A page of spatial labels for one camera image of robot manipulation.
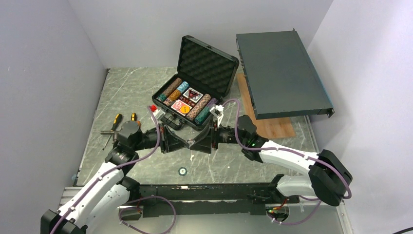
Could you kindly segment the red black all-in triangle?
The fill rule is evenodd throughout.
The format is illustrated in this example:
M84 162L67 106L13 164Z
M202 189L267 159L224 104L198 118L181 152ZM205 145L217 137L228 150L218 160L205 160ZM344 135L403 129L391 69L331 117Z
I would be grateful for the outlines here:
M185 92L185 97L187 97L188 99L190 99L190 100L192 100L192 101L194 101L194 102L197 102L197 101L202 97L202 94L199 93L199 92L196 91L196 90L193 90L193 89L189 88L189 89Z

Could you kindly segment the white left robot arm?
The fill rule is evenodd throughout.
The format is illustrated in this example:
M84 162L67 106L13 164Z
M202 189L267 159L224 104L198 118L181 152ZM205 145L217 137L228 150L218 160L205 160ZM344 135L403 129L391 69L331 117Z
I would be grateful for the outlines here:
M142 158L138 151L157 148L169 153L189 146L188 142L164 124L143 132L138 121L125 122L114 131L113 148L95 175L57 211L47 210L41 217L42 234L90 234L106 212L124 204L147 199L140 183L127 176Z

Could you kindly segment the yellow big blind button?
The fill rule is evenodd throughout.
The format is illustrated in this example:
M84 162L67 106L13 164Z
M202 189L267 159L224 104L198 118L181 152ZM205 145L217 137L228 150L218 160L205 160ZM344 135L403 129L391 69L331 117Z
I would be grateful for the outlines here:
M182 114L184 114L184 115L188 114L188 113L190 112L190 110L191 110L191 107L190 107L190 106L187 106L187 105L183 105L183 106L180 108L180 112L181 112Z

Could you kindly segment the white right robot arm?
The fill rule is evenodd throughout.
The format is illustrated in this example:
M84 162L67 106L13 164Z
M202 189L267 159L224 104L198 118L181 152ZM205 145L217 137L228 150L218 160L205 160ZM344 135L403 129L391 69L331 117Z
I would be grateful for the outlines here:
M330 206L349 199L353 177L337 156L329 151L305 152L292 149L264 138L249 116L237 119L234 128L212 122L193 140L193 151L211 153L219 144L237 144L244 156L259 163L270 163L298 172L299 176L276 175L269 184L268 195L274 202L290 196L314 196Z

